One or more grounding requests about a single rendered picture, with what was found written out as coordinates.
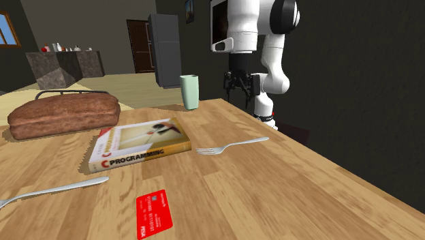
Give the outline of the pale green cup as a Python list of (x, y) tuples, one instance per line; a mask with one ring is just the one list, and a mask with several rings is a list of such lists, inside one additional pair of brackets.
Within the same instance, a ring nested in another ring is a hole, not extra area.
[(199, 80), (194, 74), (180, 76), (180, 89), (184, 107), (187, 110), (197, 109), (199, 106)]

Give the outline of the grey refrigerator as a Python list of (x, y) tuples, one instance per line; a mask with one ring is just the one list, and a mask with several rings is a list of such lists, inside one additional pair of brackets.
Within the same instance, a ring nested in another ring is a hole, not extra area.
[(179, 88), (182, 67), (178, 16), (151, 14), (148, 23), (156, 82), (164, 89)]

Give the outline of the silver fork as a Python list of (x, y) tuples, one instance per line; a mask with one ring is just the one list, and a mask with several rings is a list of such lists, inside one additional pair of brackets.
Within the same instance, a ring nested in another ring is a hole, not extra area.
[(196, 149), (196, 153), (200, 154), (200, 155), (218, 155), (223, 153), (223, 151), (231, 146), (234, 145), (244, 145), (244, 144), (249, 144), (249, 143), (258, 143), (258, 142), (262, 142), (265, 140), (268, 140), (269, 137), (260, 137), (260, 138), (254, 138), (251, 140), (244, 140), (244, 141), (240, 141), (240, 142), (233, 142), (230, 144), (227, 144), (225, 146), (222, 147), (214, 147), (214, 148), (204, 148), (204, 149)]

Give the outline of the dark robot stand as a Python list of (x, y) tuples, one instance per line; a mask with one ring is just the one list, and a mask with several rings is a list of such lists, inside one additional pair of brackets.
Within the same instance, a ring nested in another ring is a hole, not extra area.
[(300, 127), (296, 127), (296, 126), (292, 126), (292, 125), (288, 125), (286, 123), (281, 123), (281, 122), (276, 122), (276, 126), (278, 127), (278, 131), (288, 137), (290, 137), (291, 139), (295, 140), (296, 142), (306, 146), (308, 143), (308, 139), (309, 139), (309, 135), (310, 135), (310, 131), (300, 128)]

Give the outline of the dark brown door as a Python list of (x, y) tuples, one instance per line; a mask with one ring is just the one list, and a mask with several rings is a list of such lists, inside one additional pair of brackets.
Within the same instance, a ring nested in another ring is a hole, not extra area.
[(147, 20), (127, 20), (135, 73), (154, 72), (153, 50)]

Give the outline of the yellow and white programming book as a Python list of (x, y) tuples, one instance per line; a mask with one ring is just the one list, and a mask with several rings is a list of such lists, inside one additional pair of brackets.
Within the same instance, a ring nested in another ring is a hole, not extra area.
[(191, 141), (177, 118), (102, 129), (88, 162), (98, 173), (191, 150)]

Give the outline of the wooden table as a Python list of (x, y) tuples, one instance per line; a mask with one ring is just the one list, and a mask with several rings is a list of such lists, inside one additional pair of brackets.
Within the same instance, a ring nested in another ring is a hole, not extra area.
[(136, 198), (165, 190), (173, 227), (148, 240), (425, 240), (425, 215), (224, 100), (124, 110), (175, 117), (195, 150), (106, 171), (103, 184), (0, 209), (0, 240), (137, 240)]

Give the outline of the dark metal chair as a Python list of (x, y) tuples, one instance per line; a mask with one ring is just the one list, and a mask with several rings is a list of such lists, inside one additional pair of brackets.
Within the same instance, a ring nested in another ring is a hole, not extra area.
[(39, 97), (43, 93), (60, 93), (60, 95), (64, 95), (64, 93), (106, 93), (106, 94), (109, 94), (107, 91), (97, 91), (97, 90), (59, 90), (59, 89), (55, 89), (55, 90), (43, 90), (43, 91), (40, 91), (35, 96), (35, 100), (38, 100)]

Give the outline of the stone kitchen counter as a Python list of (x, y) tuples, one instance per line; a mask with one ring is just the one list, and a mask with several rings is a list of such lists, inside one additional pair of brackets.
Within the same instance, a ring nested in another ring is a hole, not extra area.
[(41, 90), (65, 89), (83, 78), (105, 76), (99, 51), (27, 52)]

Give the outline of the red card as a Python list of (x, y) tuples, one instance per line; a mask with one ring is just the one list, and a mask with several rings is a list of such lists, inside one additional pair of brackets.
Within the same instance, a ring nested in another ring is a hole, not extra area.
[(137, 238), (143, 240), (173, 227), (165, 190), (136, 198)]

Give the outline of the brown bread loaf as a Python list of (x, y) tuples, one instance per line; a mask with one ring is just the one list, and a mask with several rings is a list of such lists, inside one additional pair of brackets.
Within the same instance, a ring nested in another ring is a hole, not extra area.
[(108, 93), (68, 93), (31, 100), (8, 116), (16, 140), (115, 126), (119, 101)]

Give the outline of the silver cutlery piece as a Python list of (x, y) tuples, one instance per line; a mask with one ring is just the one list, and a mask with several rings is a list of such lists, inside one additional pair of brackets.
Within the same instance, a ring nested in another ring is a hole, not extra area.
[(89, 180), (86, 180), (86, 181), (80, 181), (80, 182), (77, 182), (77, 183), (62, 185), (62, 186), (59, 186), (59, 187), (54, 187), (54, 188), (50, 188), (50, 189), (46, 189), (46, 190), (40, 190), (40, 191), (36, 191), (36, 192), (29, 192), (29, 193), (26, 193), (26, 194), (17, 195), (13, 198), (0, 200), (0, 209), (2, 209), (7, 204), (9, 204), (9, 203), (11, 203), (15, 200), (18, 200), (18, 199), (24, 199), (24, 198), (27, 198), (27, 197), (33, 197), (33, 196), (38, 196), (38, 195), (42, 195), (42, 194), (63, 192), (63, 191), (67, 191), (67, 190), (73, 190), (73, 189), (76, 189), (76, 188), (85, 188), (85, 187), (89, 187), (89, 186), (92, 186), (92, 185), (101, 184), (103, 182), (108, 181), (109, 179), (110, 179), (109, 177), (97, 177), (97, 178), (89, 179)]

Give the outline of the wood-framed window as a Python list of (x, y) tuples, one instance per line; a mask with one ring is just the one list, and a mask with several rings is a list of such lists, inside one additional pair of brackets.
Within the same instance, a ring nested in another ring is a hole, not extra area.
[(0, 48), (20, 48), (21, 43), (6, 11), (0, 11)]

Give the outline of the white-framed dark wall picture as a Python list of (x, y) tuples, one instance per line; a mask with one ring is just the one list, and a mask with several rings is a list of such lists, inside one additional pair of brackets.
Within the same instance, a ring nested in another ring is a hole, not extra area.
[(210, 49), (226, 53), (227, 0), (210, 0)]

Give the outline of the dark framed wall picture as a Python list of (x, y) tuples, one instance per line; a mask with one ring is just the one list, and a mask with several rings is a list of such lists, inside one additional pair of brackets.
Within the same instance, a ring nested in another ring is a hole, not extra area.
[(193, 0), (186, 0), (185, 2), (185, 22), (191, 23), (194, 21), (194, 8)]

